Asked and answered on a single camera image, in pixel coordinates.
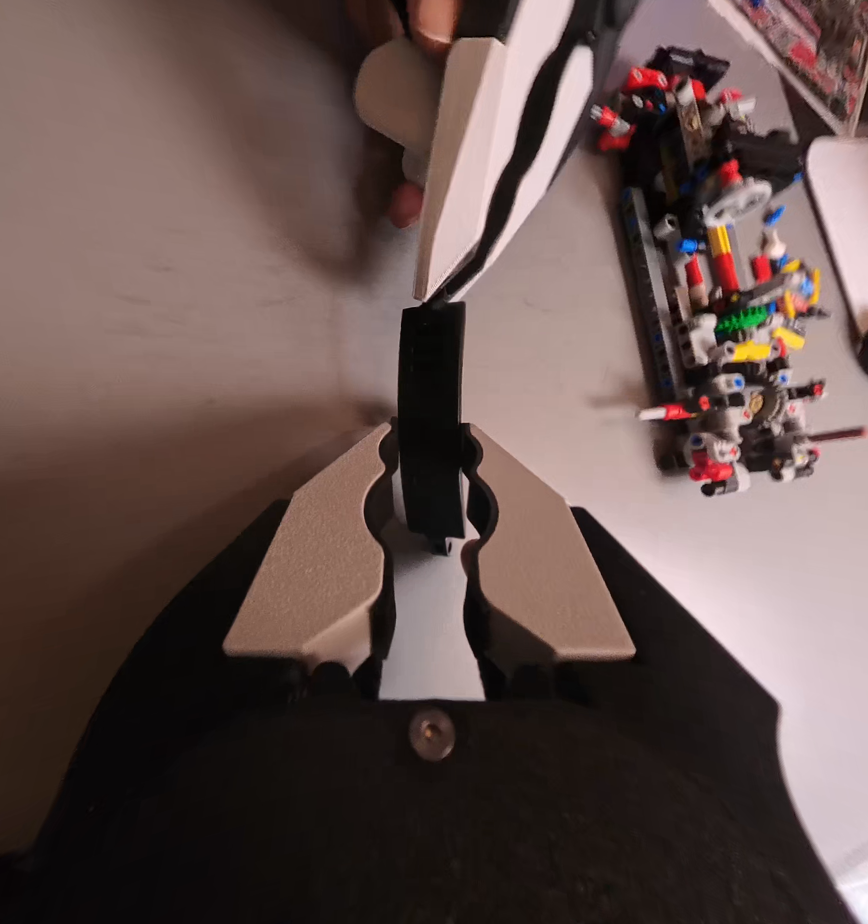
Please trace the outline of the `person's left hand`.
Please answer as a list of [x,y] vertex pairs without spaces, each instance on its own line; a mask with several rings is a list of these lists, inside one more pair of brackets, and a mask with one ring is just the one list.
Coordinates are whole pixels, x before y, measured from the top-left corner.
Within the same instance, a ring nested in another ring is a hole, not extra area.
[[[393,37],[405,36],[443,67],[455,37],[463,3],[459,1],[383,1]],[[423,205],[423,181],[417,176],[418,156],[404,151],[404,179],[394,191],[389,217],[400,229],[415,225]]]

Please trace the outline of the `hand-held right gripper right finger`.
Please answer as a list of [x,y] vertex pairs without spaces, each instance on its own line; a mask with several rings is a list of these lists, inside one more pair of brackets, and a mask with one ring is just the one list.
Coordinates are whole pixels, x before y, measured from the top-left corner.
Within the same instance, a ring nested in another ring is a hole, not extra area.
[[482,429],[463,430],[476,658],[498,677],[631,661],[636,644],[567,501]]

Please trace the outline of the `lego car chassis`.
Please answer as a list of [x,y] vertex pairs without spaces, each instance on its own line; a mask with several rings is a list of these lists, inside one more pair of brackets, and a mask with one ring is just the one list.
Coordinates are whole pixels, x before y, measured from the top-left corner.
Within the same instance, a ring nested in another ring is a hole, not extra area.
[[798,383],[791,362],[804,348],[778,355],[761,325],[751,259],[765,213],[803,179],[804,149],[786,131],[755,130],[756,99],[719,85],[728,67],[660,45],[590,113],[625,180],[619,212],[655,400],[637,416],[673,428],[659,469],[706,497],[747,491],[752,476],[809,478],[827,445],[868,433],[811,427],[826,381]]

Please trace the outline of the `black curved lego panel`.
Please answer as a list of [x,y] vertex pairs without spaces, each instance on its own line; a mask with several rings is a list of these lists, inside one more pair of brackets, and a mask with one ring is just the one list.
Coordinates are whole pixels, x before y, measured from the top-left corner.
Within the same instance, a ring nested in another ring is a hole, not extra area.
[[464,538],[464,330],[463,301],[402,313],[396,421],[405,523],[440,556]]

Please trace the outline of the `colourful sticker sheet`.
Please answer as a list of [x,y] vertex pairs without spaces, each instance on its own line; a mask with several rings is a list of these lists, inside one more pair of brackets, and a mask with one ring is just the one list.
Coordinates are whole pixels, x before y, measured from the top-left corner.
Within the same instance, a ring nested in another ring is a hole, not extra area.
[[868,1],[709,5],[836,135],[868,137]]

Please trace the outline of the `white book stand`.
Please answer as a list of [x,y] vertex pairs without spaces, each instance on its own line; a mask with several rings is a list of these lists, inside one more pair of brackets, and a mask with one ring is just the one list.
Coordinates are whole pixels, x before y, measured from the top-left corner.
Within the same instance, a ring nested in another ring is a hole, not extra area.
[[815,140],[806,176],[855,327],[868,334],[868,138]]

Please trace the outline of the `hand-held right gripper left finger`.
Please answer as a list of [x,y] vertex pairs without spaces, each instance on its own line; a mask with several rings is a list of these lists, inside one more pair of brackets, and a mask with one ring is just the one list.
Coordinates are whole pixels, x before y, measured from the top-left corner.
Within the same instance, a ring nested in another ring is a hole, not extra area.
[[392,556],[397,437],[386,422],[293,495],[222,643],[230,657],[272,657],[308,672],[354,674],[387,659],[395,629]]

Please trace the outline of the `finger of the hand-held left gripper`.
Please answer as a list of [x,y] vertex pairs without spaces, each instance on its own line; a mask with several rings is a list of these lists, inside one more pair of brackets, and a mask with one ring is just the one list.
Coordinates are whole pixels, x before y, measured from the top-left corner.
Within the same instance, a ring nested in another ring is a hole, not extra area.
[[484,243],[527,97],[575,7],[573,1],[462,3],[428,156],[416,300],[435,295]]
[[497,260],[542,200],[564,160],[593,82],[594,53],[587,44],[562,44],[540,67],[487,203],[482,235],[447,283],[448,301],[458,301]]

